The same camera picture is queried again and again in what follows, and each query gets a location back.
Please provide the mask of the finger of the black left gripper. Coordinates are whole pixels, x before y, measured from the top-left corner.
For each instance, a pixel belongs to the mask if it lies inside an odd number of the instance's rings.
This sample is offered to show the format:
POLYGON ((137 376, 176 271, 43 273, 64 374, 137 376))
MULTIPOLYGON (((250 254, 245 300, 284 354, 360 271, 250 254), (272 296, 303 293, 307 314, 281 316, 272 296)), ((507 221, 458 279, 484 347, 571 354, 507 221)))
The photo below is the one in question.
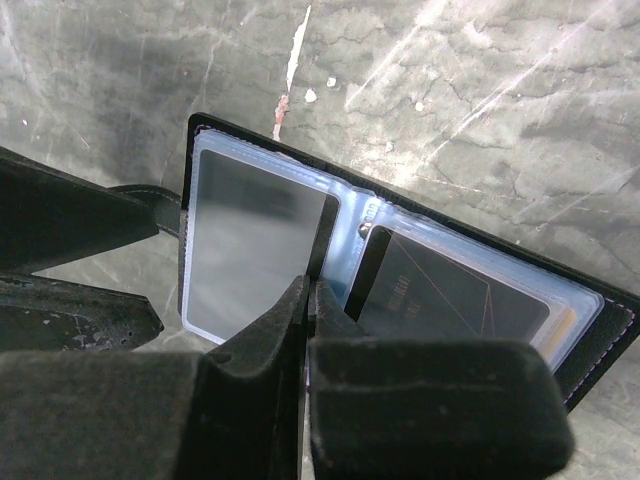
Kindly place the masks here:
POLYGON ((133 350, 164 326, 144 296, 33 275, 1 276, 1 351, 133 350))
POLYGON ((153 235, 142 202, 1 149, 1 269, 33 273, 153 235))

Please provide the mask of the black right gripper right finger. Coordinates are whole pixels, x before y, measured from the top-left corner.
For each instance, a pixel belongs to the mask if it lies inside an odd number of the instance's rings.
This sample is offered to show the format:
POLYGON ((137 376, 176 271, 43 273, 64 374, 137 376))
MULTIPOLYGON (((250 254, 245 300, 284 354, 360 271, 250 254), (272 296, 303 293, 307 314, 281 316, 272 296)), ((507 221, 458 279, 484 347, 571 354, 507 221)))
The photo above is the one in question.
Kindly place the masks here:
POLYGON ((319 479, 545 479, 575 440, 531 346, 368 336, 323 281, 309 294, 310 446, 319 479))

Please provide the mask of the black card holder wallet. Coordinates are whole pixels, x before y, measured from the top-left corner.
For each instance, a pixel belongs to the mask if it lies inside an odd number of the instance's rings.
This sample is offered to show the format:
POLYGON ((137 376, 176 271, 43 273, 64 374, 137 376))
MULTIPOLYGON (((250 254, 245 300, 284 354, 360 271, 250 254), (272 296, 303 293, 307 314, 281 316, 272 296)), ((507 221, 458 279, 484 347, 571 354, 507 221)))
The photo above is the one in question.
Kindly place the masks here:
POLYGON ((374 227, 383 226, 547 304, 549 317, 526 343, 548 363, 568 408, 638 337, 636 295, 421 206, 358 173, 204 113, 192 115, 188 122, 180 194, 154 185, 122 187, 123 193, 149 204, 158 226, 179 241, 180 316, 193 182, 205 150, 338 198, 340 206, 322 267, 303 275, 325 281, 344 312, 369 235, 374 227))

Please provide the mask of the grey credit card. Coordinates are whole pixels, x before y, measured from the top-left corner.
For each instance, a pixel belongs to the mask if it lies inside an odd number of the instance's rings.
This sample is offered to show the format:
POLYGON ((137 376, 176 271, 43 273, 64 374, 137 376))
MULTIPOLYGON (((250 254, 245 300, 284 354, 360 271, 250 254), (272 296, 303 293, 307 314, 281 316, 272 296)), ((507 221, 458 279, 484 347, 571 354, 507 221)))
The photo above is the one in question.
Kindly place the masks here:
POLYGON ((337 197, 205 150, 189 209, 182 319, 222 343, 273 307, 291 282, 318 272, 337 197))

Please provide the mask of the black credit card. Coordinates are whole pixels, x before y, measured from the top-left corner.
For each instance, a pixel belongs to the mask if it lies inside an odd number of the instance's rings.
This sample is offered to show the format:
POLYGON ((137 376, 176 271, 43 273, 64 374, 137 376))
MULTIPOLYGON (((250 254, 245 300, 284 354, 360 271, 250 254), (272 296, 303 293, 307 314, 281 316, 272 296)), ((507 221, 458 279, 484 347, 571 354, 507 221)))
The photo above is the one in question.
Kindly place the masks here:
POLYGON ((529 341, 543 301, 383 226, 372 229, 345 305, 369 335, 529 341))

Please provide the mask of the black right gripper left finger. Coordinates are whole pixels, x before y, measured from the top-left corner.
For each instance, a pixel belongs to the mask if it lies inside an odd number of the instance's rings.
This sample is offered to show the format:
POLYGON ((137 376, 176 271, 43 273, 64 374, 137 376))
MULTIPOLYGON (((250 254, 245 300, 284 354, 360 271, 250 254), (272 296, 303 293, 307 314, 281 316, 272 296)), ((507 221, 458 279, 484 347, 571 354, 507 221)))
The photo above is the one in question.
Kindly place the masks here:
POLYGON ((1 357, 5 479, 297 479, 309 279, 197 352, 1 357))

